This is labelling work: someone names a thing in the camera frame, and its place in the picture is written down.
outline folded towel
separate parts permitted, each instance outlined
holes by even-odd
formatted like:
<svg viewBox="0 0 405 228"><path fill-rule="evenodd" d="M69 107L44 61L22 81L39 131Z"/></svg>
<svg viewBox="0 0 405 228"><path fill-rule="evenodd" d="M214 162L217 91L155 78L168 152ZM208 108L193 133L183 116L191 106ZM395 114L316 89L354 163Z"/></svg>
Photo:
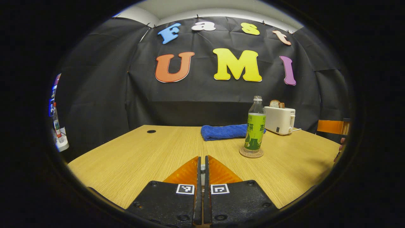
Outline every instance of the folded towel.
<svg viewBox="0 0 405 228"><path fill-rule="evenodd" d="M204 138L204 141L246 137L246 132L247 124L229 125L224 127L204 125L201 127L201 135Z"/></svg>

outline green tea bottle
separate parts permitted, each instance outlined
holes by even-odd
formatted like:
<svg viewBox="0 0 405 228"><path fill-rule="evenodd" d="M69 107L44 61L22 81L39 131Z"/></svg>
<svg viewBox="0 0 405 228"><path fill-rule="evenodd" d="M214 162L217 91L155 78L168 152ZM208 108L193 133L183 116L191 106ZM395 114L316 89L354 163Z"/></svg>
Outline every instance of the green tea bottle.
<svg viewBox="0 0 405 228"><path fill-rule="evenodd" d="M262 97L254 96L253 105L247 116L247 133L245 140L245 151L257 153L262 144L264 123L266 122L266 111L262 105Z"/></svg>

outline toaster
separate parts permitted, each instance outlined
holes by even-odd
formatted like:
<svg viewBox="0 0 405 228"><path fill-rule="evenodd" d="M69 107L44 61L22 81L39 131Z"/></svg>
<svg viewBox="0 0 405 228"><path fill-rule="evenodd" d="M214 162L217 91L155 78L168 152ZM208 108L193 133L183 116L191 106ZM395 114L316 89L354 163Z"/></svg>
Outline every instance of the toaster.
<svg viewBox="0 0 405 228"><path fill-rule="evenodd" d="M295 121L295 109L273 108L266 106L266 123L264 128L279 135L292 133Z"/></svg>

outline plastic bottle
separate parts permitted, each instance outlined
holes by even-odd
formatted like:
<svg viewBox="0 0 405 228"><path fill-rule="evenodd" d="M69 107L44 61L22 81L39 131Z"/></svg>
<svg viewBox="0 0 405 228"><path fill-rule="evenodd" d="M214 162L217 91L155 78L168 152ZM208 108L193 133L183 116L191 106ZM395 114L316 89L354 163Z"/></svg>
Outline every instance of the plastic bottle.
<svg viewBox="0 0 405 228"><path fill-rule="evenodd" d="M53 103L53 125L55 126L56 136L59 140L59 143L63 143L62 133L60 132L58 112L56 111L56 102Z"/></svg>
<svg viewBox="0 0 405 228"><path fill-rule="evenodd" d="M266 111L262 105L262 97L254 96L253 105L247 116L247 133L244 150L248 153L257 153L262 144Z"/></svg>

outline hand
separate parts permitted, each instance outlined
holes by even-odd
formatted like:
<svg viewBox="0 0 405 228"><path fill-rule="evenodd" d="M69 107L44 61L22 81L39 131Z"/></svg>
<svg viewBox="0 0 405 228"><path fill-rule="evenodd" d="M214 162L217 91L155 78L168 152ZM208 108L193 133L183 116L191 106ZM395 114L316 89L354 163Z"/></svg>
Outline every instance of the hand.
<svg viewBox="0 0 405 228"><path fill-rule="evenodd" d="M340 152L341 152L342 149L343 149L343 143L345 142L345 140L346 140L346 138L341 138L341 139L340 139L341 145L339 146L339 152L337 153L337 156L336 156L336 158L333 160L333 162L336 162L337 158L339 157Z"/></svg>

